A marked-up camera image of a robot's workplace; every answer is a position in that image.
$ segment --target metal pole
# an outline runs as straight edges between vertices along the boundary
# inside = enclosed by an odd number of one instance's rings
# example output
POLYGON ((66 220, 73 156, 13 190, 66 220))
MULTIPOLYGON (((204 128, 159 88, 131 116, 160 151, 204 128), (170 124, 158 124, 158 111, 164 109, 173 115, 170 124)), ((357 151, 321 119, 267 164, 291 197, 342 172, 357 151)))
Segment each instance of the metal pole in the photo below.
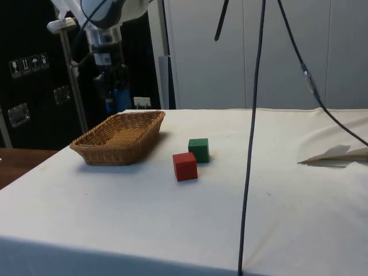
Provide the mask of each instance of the metal pole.
POLYGON ((68 70, 69 80, 71 84, 71 90, 74 96, 75 107, 76 107, 76 111, 78 112, 79 123, 81 125, 80 128, 82 129, 82 133, 86 133, 88 131, 88 124, 86 120, 85 109, 83 107, 81 91, 79 90, 78 80, 76 76, 74 75, 72 64, 71 64, 71 58, 70 58, 71 51, 70 51, 68 33, 64 30, 61 30, 60 39, 62 41, 62 46, 64 50, 64 57, 65 57, 65 61, 67 64, 67 70, 68 70))
POLYGON ((5 124, 5 120, 4 120, 4 116, 3 116, 3 113, 2 113, 1 106, 0 106, 0 132, 2 134, 2 138, 3 138, 4 143, 5 143, 5 147, 13 148, 12 141, 10 139, 10 136, 9 136, 8 131, 7 131, 6 124, 5 124))

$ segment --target wooden table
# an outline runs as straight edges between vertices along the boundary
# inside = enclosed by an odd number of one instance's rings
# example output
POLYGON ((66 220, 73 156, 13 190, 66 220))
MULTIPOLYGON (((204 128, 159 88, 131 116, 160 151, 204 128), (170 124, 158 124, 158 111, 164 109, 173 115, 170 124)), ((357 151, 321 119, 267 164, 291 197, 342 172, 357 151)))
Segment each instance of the wooden table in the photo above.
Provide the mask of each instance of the wooden table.
POLYGON ((0 148, 0 190, 55 153, 57 151, 0 148))

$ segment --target green cube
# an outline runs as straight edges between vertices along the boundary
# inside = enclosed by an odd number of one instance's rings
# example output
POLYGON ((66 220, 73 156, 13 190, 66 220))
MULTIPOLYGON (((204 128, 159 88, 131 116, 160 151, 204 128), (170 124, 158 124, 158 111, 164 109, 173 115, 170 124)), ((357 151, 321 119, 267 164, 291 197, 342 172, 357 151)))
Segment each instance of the green cube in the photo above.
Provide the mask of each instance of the green cube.
POLYGON ((188 151, 192 152, 197 160, 197 163, 209 162, 208 139, 190 139, 188 151))

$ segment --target blue component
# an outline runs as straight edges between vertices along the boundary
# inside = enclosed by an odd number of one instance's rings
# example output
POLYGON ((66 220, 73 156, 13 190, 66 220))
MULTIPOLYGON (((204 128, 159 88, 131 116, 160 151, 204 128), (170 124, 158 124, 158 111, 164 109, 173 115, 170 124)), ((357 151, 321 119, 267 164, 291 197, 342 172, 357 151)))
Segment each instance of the blue component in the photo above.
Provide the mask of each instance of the blue component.
POLYGON ((115 105, 112 101, 106 101, 106 111, 109 114, 115 114, 125 109, 132 108, 131 93, 129 89, 115 89, 114 101, 115 105))

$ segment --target wooden block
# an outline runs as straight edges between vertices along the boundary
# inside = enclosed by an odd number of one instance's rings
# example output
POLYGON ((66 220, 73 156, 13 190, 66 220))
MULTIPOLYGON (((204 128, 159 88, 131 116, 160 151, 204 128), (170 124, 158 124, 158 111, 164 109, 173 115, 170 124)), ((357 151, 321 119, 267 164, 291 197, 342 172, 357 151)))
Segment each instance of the wooden block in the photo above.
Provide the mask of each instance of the wooden block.
POLYGON ((192 152, 197 160, 197 163, 209 162, 209 147, 208 139, 190 139, 188 151, 192 152))
POLYGON ((193 153, 175 154, 172 156, 174 161, 175 175, 178 181, 197 179, 197 162, 193 153))

